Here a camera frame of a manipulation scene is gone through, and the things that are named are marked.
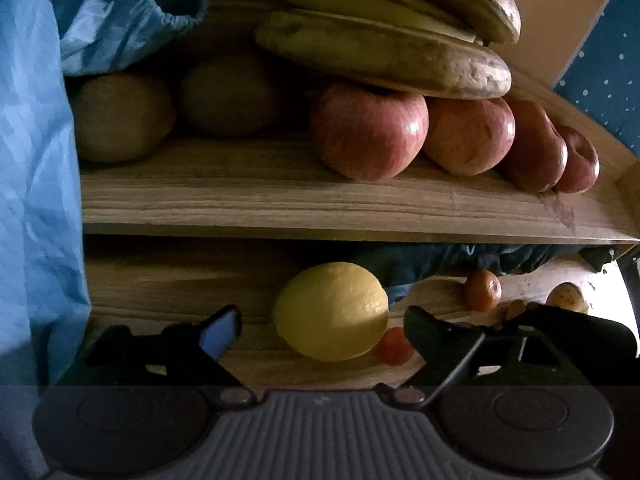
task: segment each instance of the bunch of bananas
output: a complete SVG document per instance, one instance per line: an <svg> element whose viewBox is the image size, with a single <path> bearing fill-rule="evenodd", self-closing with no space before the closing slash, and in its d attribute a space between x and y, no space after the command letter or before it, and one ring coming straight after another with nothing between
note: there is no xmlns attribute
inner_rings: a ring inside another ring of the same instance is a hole
<svg viewBox="0 0 640 480"><path fill-rule="evenodd" d="M482 41L515 43L514 0L286 0L255 33L295 63L384 88L455 99L511 87L505 62Z"/></svg>

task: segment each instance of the cherry tomato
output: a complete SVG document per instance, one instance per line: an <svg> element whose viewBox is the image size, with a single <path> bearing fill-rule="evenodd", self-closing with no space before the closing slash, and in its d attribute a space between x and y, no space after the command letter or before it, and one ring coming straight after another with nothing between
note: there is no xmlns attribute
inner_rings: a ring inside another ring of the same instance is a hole
<svg viewBox="0 0 640 480"><path fill-rule="evenodd" d="M414 355L414 347L404 336L401 326L390 328L376 346L376 354L389 366L401 366Z"/></svg>

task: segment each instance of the yellow citrus fruit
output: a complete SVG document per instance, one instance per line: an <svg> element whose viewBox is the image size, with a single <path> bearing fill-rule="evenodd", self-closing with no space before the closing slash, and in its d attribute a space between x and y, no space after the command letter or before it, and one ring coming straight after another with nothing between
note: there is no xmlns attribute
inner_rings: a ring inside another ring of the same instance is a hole
<svg viewBox="0 0 640 480"><path fill-rule="evenodd" d="M318 361L346 361L371 350L386 331L388 299L378 279L355 264L300 272L273 311L278 334Z"/></svg>

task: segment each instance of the red apple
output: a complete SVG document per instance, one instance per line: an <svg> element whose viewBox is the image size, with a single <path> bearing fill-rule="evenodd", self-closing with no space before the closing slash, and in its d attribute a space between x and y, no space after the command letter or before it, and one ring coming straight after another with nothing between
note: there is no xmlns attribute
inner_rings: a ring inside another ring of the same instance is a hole
<svg viewBox="0 0 640 480"><path fill-rule="evenodd" d="M311 111L316 153L355 180L396 176L420 152L428 129L422 95L348 80L329 85Z"/></svg>
<svg viewBox="0 0 640 480"><path fill-rule="evenodd" d="M523 191L551 189L566 167L566 144L539 104L515 101L510 107L516 119L516 135L498 170Z"/></svg>
<svg viewBox="0 0 640 480"><path fill-rule="evenodd" d="M596 183L600 174L598 153L582 133L562 124L556 130L564 139L569 157L566 168L556 184L556 191L563 193L583 193Z"/></svg>
<svg viewBox="0 0 640 480"><path fill-rule="evenodd" d="M429 99L424 152L455 175L490 170L513 144L515 120L503 99Z"/></svg>

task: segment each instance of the black circular cover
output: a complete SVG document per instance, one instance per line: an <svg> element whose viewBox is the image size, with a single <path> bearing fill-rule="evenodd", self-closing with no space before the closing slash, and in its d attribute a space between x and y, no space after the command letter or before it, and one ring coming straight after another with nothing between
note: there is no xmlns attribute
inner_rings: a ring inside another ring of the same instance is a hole
<svg viewBox="0 0 640 480"><path fill-rule="evenodd" d="M590 386L457 386L436 417L475 462L530 475L593 465L613 431L609 404Z"/></svg>
<svg viewBox="0 0 640 480"><path fill-rule="evenodd" d="M189 450L207 424L207 403L186 386L54 386L33 417L43 454L89 478L126 478Z"/></svg>

